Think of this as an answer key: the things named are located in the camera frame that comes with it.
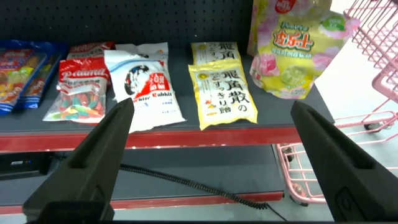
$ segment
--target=cartoon mascot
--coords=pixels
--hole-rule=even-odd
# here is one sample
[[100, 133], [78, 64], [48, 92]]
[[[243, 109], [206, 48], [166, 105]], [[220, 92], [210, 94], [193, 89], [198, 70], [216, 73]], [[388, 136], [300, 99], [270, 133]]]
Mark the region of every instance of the cartoon mascot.
[[126, 93], [131, 96], [136, 93], [138, 87], [138, 76], [140, 73], [148, 72], [149, 68], [146, 65], [139, 65], [132, 68], [127, 73], [126, 81], [124, 82], [124, 89]]

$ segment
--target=pink shopping cart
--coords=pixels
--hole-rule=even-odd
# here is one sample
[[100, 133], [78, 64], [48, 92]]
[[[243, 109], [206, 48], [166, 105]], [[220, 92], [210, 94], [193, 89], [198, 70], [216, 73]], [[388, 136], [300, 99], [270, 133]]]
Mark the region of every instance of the pink shopping cart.
[[[389, 129], [398, 119], [398, 111], [381, 110], [388, 102], [398, 103], [398, 1], [355, 0], [351, 8], [345, 10], [345, 14], [361, 21], [353, 42], [374, 63], [374, 67], [380, 69], [372, 86], [386, 96], [386, 100], [371, 113], [336, 119], [339, 122], [336, 125], [338, 128], [364, 126], [363, 131], [347, 134], [358, 138], [363, 134]], [[392, 133], [385, 139], [357, 144], [387, 144], [397, 136], [398, 133]], [[276, 149], [290, 198], [303, 206], [308, 206], [309, 203], [326, 203], [302, 144], [277, 144]], [[392, 172], [398, 171], [398, 167], [387, 168]]]

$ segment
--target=lower shelf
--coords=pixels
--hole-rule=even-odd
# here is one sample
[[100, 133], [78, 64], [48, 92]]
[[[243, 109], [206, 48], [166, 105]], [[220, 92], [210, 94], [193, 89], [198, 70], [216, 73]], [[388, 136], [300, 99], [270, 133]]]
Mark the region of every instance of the lower shelf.
[[[191, 179], [258, 202], [280, 200], [285, 188], [271, 146], [129, 150], [122, 163]], [[60, 164], [53, 161], [52, 172]], [[0, 214], [21, 213], [21, 205], [47, 177], [0, 181]], [[112, 200], [114, 209], [233, 203], [181, 184], [126, 171], [119, 171]]]

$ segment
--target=floor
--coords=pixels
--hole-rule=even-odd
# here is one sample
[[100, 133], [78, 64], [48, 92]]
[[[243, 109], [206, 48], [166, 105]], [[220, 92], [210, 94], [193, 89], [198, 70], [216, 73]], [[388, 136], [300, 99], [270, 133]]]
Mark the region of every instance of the floor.
[[[351, 1], [335, 1], [334, 11], [341, 12], [350, 7]], [[334, 118], [369, 113], [386, 98], [373, 90], [371, 80], [377, 70], [361, 55], [356, 46], [348, 42], [337, 58], [317, 80], [317, 87]], [[388, 103], [382, 110], [398, 111], [396, 103]], [[362, 131], [363, 127], [347, 128], [345, 131]], [[373, 141], [388, 138], [398, 133], [398, 125], [380, 133], [361, 134], [356, 142]], [[398, 138], [384, 144], [370, 144], [363, 148], [386, 167], [398, 167]], [[305, 157], [300, 158], [303, 166], [309, 167]], [[270, 203], [281, 215], [290, 221], [332, 221], [333, 217], [326, 204], [310, 204], [308, 207], [297, 205], [289, 197], [281, 202]], [[116, 211], [115, 220], [211, 220], [211, 221], [279, 221], [280, 218], [270, 210], [254, 210], [242, 205], [211, 205], [173, 208], [148, 208]], [[0, 216], [0, 223], [24, 223], [23, 215]]]

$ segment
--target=red candy package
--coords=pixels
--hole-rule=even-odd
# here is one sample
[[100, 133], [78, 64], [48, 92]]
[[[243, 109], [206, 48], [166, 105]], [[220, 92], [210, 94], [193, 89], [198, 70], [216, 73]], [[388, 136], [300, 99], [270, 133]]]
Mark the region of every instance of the red candy package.
[[104, 57], [104, 50], [114, 50], [114, 41], [75, 45], [70, 48], [68, 59]]
[[43, 121], [99, 123], [105, 116], [109, 80], [102, 57], [62, 60], [58, 83], [60, 94]]

